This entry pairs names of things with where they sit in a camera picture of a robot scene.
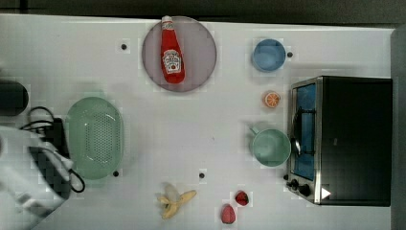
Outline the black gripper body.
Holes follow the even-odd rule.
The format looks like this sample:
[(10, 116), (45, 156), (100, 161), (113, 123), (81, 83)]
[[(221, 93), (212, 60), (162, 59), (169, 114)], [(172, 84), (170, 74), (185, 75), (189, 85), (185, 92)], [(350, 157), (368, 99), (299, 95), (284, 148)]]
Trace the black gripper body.
[(59, 197), (67, 199), (72, 191), (70, 175), (72, 159), (66, 143), (62, 121), (35, 121), (30, 131), (38, 134), (44, 147), (30, 148), (30, 154), (51, 190)]

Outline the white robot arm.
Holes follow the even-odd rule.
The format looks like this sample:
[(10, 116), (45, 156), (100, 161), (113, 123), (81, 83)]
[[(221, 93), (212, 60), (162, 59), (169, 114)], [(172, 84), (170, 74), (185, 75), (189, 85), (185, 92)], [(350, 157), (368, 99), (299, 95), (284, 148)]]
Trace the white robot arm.
[(31, 230), (70, 196), (73, 161), (40, 135), (2, 126), (1, 230)]

